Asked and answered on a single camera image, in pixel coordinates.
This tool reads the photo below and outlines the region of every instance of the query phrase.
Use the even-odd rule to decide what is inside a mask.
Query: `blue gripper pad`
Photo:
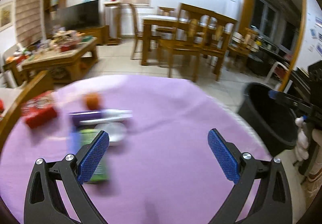
[[[109,137],[108,134],[104,131],[101,131],[102,134],[96,140],[96,142],[91,146],[88,150],[84,158],[78,164],[78,175],[77,180],[80,185],[83,185],[84,182],[88,182],[94,171],[97,168],[100,160],[105,154],[108,145],[109,145]]]
[[[271,99],[276,99],[276,97],[277,97],[277,94],[278,94],[278,93],[279,93],[278,91],[270,90],[270,91],[268,92],[268,96],[269,96]]]
[[[240,178],[238,162],[214,130],[208,133],[208,144],[226,178],[236,185]]]

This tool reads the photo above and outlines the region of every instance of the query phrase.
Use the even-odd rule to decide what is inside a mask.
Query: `dining chair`
[[[186,11],[187,19],[181,21],[180,14],[183,10]],[[196,82],[198,76],[200,50],[205,41],[208,26],[210,24],[210,14],[212,14],[212,11],[210,10],[181,3],[177,21],[173,26],[172,39],[160,39],[159,47],[157,49],[159,64],[161,64],[162,50],[166,49],[168,51],[169,78],[171,77],[172,73],[174,55],[195,56],[192,81]],[[206,23],[201,22],[201,18],[204,15],[207,16]],[[179,30],[184,30],[186,32],[186,40],[177,39]],[[201,31],[203,32],[204,36],[202,42],[198,43],[198,33]]]
[[[169,16],[169,17],[175,17],[175,10],[174,8],[166,8],[166,7],[158,7],[157,14],[161,16]],[[171,34],[173,28],[172,27],[160,27],[158,26],[156,28],[156,32],[159,33],[167,33]]]
[[[289,63],[292,60],[293,55],[291,54],[286,54],[284,56],[285,62],[281,63],[279,61],[276,61],[272,68],[270,69],[270,71],[267,74],[267,77],[264,81],[265,84],[268,84],[269,79],[272,77],[272,75],[275,73],[277,75],[277,77],[282,81],[286,75],[286,73],[289,71]],[[280,83],[278,83],[275,87],[275,90],[278,90],[278,88],[280,87]]]
[[[220,71],[225,59],[227,46],[231,38],[231,33],[225,31],[225,27],[227,24],[231,23],[231,30],[233,30],[235,24],[237,23],[237,20],[218,14],[216,12],[212,12],[210,17],[212,18],[211,25],[215,25],[215,33],[209,32],[207,34],[206,41],[201,48],[201,54],[203,54],[204,56],[217,57],[214,74],[216,75],[216,81],[218,81],[220,77]]]
[[[244,33],[245,33],[245,37],[241,38],[240,42],[238,42],[236,39],[233,43],[231,43],[228,46],[228,51],[231,59],[228,63],[227,69],[231,67],[232,62],[236,64],[237,57],[241,57],[242,58],[242,65],[240,68],[241,73],[244,73],[246,69],[248,55],[251,52],[252,47],[254,47],[255,40],[258,37],[258,32],[251,30],[249,28],[245,28]]]
[[[136,7],[133,4],[129,4],[131,9],[132,9],[132,16],[133,16],[133,27],[134,27],[134,48],[132,51],[131,59],[134,59],[135,53],[139,53],[136,51],[137,44],[139,40],[143,40],[143,32],[140,32],[137,28],[137,12],[136,12]],[[157,35],[157,32],[152,32],[152,37],[151,40],[155,40],[156,42],[160,39],[161,37]]]

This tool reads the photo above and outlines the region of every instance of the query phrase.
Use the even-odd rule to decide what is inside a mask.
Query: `white plate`
[[[109,146],[117,146],[125,137],[126,127],[120,122],[98,124],[95,129],[105,131],[109,136]]]

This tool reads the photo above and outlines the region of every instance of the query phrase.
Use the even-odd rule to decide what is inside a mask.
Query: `purple tablecloth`
[[[86,110],[75,94],[88,88],[101,92],[105,108],[133,110],[126,140],[106,154],[110,181],[84,184],[110,224],[208,223],[233,187],[208,146],[212,128],[241,152],[270,160],[232,114],[190,81],[117,75],[78,81],[57,92],[63,103],[57,119],[33,131],[19,120],[5,144],[0,194],[21,223],[33,165],[37,158],[57,161],[69,153],[67,114]],[[70,216],[78,220],[63,185],[59,187]],[[240,218],[247,215],[255,189]]]

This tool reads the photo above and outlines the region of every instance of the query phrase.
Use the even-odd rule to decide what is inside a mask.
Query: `black bucket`
[[[270,90],[260,83],[248,84],[238,114],[257,132],[274,157],[296,146],[297,126],[292,111],[268,96]]]

